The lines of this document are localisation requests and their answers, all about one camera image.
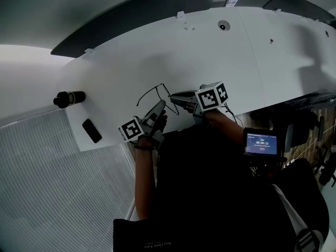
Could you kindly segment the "person's black clothing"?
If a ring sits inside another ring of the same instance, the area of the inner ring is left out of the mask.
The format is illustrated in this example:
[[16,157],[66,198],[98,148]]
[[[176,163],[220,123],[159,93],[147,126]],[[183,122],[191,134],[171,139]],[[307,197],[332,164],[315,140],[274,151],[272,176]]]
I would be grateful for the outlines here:
[[318,252],[327,204],[306,159],[252,175],[222,132],[191,127],[161,147],[150,218],[113,222],[114,252]]

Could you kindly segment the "black smartphone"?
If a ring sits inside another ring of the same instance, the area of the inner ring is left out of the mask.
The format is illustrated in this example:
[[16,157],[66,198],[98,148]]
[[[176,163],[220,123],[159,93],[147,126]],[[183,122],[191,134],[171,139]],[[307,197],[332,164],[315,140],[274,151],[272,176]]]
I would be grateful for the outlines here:
[[82,124],[82,127],[93,143],[98,143],[102,139],[101,134],[90,119],[85,120]]

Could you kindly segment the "thin black wire eyeglasses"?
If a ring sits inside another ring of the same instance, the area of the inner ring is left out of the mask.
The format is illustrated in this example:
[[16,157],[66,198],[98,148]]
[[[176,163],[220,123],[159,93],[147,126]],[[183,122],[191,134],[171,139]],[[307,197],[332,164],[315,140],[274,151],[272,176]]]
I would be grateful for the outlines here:
[[165,101],[165,110],[169,110],[170,112],[174,113],[175,115],[180,115],[178,107],[171,101],[171,93],[169,92],[168,88],[164,83],[160,83],[145,93],[143,93],[138,101],[136,102],[136,107],[138,107],[143,102],[151,102],[155,100],[164,100]]

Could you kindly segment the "dark grey desk divider panel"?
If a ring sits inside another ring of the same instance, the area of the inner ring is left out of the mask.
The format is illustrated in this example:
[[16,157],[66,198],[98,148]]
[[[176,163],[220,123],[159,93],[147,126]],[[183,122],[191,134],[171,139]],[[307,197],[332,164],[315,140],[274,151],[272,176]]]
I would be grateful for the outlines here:
[[280,8],[282,12],[318,20],[326,24],[336,21],[334,15],[306,0],[270,0],[262,8],[270,11]]
[[213,0],[128,0],[85,23],[50,53],[78,58],[87,49],[144,25],[174,17],[178,12],[193,13],[211,8]]

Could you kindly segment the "person's left forearm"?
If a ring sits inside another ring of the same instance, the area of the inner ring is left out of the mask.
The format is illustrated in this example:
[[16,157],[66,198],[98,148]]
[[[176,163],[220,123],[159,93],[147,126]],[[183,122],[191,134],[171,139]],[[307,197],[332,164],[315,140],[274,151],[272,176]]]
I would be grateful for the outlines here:
[[[152,146],[145,136],[138,138],[138,145]],[[139,220],[152,216],[155,205],[155,179],[153,151],[135,149],[135,207]]]

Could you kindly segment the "black office chair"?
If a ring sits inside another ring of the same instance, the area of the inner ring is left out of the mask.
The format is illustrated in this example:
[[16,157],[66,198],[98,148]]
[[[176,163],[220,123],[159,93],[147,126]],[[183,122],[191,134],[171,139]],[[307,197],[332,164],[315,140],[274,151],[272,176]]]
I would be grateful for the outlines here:
[[336,187],[336,119],[334,125],[326,130],[326,133],[332,132],[332,138],[329,143],[324,143],[317,148],[318,160],[314,175],[318,176],[320,186],[327,186],[330,183],[331,188]]

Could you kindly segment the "small black display screen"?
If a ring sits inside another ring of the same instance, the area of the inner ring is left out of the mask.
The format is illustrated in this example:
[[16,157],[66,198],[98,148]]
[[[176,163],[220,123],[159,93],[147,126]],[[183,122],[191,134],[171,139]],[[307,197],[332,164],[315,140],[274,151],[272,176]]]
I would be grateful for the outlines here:
[[244,128],[244,154],[280,157],[279,136],[273,130]]

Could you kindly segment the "ribbed frosted glass panel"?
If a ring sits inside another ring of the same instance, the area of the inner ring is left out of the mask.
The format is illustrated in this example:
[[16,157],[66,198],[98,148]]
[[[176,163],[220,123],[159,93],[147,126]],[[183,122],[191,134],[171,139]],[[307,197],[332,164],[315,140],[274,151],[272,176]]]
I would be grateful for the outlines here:
[[112,252],[134,183],[126,147],[80,151],[64,110],[0,127],[0,251]]

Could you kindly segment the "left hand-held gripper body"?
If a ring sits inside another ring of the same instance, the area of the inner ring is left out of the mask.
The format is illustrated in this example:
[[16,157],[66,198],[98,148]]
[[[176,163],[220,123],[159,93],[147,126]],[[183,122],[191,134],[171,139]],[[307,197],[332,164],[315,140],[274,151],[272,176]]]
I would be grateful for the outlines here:
[[158,150],[164,141],[164,135],[156,127],[159,115],[152,113],[143,119],[136,116],[130,121],[118,127],[118,130],[125,142],[130,142],[134,147],[139,147],[138,137],[147,137],[152,144],[152,150]]

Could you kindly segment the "person's left hand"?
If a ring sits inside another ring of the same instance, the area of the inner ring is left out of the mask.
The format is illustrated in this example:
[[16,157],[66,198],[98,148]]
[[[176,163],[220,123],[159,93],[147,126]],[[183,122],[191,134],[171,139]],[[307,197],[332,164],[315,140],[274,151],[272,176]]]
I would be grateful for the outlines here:
[[163,132],[166,124],[167,124],[167,114],[166,111],[163,110],[155,122],[154,130]]

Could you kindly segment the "person's right forearm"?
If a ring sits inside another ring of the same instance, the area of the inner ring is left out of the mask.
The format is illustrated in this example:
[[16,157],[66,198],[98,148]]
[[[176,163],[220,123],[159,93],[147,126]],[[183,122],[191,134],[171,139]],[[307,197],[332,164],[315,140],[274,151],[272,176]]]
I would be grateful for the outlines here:
[[204,112],[204,117],[208,120],[210,125],[219,128],[229,139],[234,141],[237,145],[244,144],[244,129],[228,118],[218,109],[208,110]]

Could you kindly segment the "black plastic sheet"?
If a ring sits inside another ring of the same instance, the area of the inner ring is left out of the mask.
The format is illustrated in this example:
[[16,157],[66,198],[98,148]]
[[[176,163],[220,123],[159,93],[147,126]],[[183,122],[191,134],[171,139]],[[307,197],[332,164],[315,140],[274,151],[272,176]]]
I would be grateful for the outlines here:
[[313,92],[288,100],[283,104],[297,110],[334,107],[336,106],[336,91]]

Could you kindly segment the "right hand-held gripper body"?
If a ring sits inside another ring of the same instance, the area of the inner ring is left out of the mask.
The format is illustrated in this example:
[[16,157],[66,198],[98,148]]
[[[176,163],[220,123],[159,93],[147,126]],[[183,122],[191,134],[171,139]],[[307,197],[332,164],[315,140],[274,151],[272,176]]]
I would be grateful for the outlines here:
[[228,100],[228,93],[222,81],[201,85],[195,92],[196,108],[193,118],[196,124],[202,124],[204,113],[223,107]]

